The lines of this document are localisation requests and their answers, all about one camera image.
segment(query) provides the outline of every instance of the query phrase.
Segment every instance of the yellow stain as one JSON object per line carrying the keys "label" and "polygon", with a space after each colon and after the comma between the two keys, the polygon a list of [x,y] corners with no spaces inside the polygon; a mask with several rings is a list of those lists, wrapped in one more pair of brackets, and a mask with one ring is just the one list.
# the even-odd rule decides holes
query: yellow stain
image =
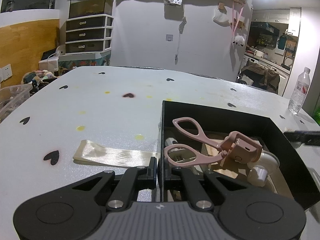
{"label": "yellow stain", "polygon": [[137,134],[134,138],[135,138],[136,140],[142,141],[142,140],[144,139],[144,136],[141,135],[141,134]]}
{"label": "yellow stain", "polygon": [[85,128],[85,126],[84,126],[84,125],[78,126],[78,127],[77,127],[77,131],[83,131],[83,130],[84,130],[84,128]]}

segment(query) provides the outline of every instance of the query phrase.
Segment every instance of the plastic water bottle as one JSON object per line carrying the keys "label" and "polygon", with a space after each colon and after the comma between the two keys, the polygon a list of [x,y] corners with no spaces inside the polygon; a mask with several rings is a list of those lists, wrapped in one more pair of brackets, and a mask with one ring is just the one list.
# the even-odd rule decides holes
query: plastic water bottle
{"label": "plastic water bottle", "polygon": [[293,90],[292,96],[289,101],[288,109],[293,114],[298,114],[304,100],[306,99],[307,92],[310,86],[309,78],[310,69],[305,67],[304,72],[298,76],[296,86]]}

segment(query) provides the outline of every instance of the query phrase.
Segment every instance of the fish tank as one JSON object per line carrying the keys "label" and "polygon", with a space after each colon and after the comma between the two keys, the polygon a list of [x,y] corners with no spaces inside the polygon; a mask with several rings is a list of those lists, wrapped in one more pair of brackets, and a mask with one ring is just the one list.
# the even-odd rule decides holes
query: fish tank
{"label": "fish tank", "polygon": [[113,0],[70,0],[69,19],[96,14],[112,14]]}

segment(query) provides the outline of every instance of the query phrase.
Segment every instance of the wood headboard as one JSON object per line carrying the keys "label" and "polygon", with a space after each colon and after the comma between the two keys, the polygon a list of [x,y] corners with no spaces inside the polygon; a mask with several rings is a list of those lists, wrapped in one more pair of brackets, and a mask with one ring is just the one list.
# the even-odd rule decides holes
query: wood headboard
{"label": "wood headboard", "polygon": [[11,64],[12,77],[1,88],[20,84],[23,75],[38,70],[42,53],[59,44],[59,19],[40,20],[0,28],[0,67]]}

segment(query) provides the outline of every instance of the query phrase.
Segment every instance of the black box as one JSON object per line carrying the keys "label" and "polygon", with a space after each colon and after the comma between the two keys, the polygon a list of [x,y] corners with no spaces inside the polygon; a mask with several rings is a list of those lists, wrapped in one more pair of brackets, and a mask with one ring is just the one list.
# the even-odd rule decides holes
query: black box
{"label": "black box", "polygon": [[[164,198],[164,131],[173,128],[172,120],[180,117],[194,118],[204,131],[238,131],[249,137],[261,138],[268,150],[278,157],[280,171],[295,201],[306,210],[320,200],[320,192],[308,168],[270,118],[209,106],[163,101],[161,157],[158,165],[161,201]],[[182,122],[180,125],[185,129],[193,129],[191,123]]]}

